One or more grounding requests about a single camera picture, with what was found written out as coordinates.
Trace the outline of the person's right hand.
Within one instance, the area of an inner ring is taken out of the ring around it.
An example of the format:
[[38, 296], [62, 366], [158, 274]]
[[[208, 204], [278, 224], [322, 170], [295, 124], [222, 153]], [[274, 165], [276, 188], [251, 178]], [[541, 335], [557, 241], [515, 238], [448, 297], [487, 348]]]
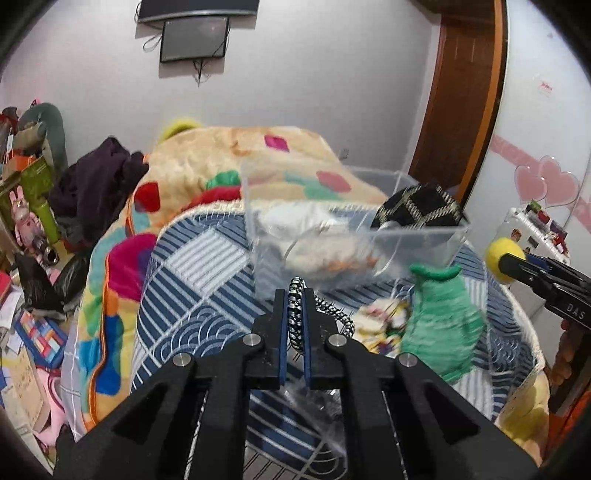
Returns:
[[578, 323], [567, 319], [562, 320], [561, 329], [563, 333], [549, 374], [551, 387], [560, 386], [571, 377], [572, 362], [585, 334], [585, 330]]

